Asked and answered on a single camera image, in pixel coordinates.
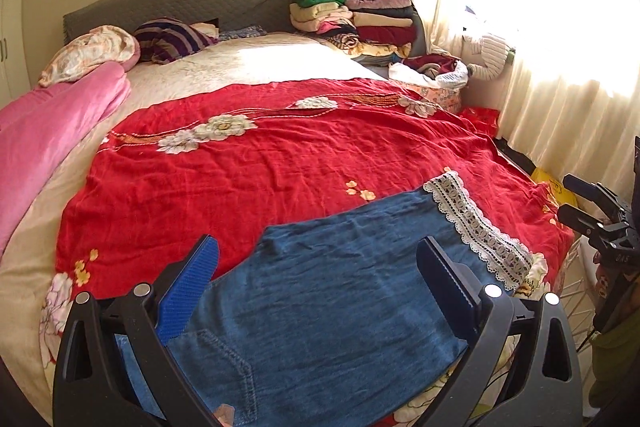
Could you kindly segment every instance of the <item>white curtain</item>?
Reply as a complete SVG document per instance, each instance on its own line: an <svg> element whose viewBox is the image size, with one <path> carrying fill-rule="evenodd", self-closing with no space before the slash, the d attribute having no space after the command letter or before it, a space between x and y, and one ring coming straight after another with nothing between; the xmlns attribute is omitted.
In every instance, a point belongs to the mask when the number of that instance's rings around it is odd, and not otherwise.
<svg viewBox="0 0 640 427"><path fill-rule="evenodd" d="M459 0L414 0L432 42L456 53ZM516 48L500 133L555 177L629 198L640 134L640 0L472 0Z"/></svg>

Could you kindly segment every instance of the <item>cabinet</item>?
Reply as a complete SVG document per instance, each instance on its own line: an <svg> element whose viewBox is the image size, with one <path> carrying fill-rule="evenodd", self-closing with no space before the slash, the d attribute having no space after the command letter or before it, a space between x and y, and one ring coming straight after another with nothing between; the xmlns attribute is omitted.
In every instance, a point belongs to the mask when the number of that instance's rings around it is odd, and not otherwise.
<svg viewBox="0 0 640 427"><path fill-rule="evenodd" d="M22 0L0 0L0 107L30 89L22 43Z"/></svg>

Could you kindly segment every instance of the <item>headboard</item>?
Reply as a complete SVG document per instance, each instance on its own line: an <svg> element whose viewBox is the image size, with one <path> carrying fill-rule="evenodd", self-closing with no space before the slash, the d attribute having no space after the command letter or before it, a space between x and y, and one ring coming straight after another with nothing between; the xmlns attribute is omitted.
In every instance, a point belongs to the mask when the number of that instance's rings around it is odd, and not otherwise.
<svg viewBox="0 0 640 427"><path fill-rule="evenodd" d="M187 24L220 19L220 29L257 24L268 32L293 31L289 4L295 0L100 0L63 17L65 44L103 24L133 32L158 17Z"/></svg>

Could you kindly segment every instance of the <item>beige bed sheet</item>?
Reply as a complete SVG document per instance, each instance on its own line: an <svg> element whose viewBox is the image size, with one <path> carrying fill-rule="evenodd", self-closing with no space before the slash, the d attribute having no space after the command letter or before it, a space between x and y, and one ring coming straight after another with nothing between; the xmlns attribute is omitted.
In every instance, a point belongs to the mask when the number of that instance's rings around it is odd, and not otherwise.
<svg viewBox="0 0 640 427"><path fill-rule="evenodd" d="M129 98L60 164L18 225L0 263L0 356L49 423L51 390L38 341L40 310L54 274L62 211L82 187L107 132L139 108L229 84L358 76L382 80L345 55L290 34L221 42L172 64L139 64L128 76L132 88Z"/></svg>

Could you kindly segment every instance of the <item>blue gripper pad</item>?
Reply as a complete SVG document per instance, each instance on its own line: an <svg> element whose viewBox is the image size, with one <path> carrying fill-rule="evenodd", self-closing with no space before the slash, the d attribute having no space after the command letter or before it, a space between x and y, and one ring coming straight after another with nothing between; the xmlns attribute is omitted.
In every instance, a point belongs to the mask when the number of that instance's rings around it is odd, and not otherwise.
<svg viewBox="0 0 640 427"><path fill-rule="evenodd" d="M158 304L156 333L162 345L184 331L213 273L218 267L218 242L204 236L194 247L186 265Z"/></svg>
<svg viewBox="0 0 640 427"><path fill-rule="evenodd" d="M453 334L474 343L480 334L478 294L482 285L478 278L468 266L451 261L433 237L418 243L415 258Z"/></svg>

